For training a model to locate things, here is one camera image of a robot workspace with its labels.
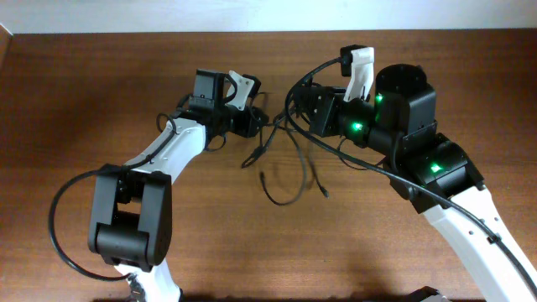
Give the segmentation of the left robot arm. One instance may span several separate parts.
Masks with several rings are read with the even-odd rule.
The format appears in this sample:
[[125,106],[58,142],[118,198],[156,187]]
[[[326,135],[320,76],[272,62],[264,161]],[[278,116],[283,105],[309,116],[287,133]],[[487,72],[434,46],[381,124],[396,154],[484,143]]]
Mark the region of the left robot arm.
[[182,299],[165,260],[173,228],[172,185],[213,138],[257,135],[268,118],[253,105],[255,98],[187,96],[165,115],[164,128],[140,155],[96,171],[88,246],[121,273],[131,300]]

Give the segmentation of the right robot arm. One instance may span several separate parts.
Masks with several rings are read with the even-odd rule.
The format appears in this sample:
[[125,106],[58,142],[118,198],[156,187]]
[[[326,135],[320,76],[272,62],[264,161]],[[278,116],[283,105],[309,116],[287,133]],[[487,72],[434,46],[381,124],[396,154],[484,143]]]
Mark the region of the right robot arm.
[[378,172],[446,240],[488,301],[533,301],[536,271],[501,219],[468,154],[437,129],[436,93],[416,65],[383,68],[349,88],[310,75],[285,106],[306,115],[304,135],[324,147],[341,136],[383,156]]

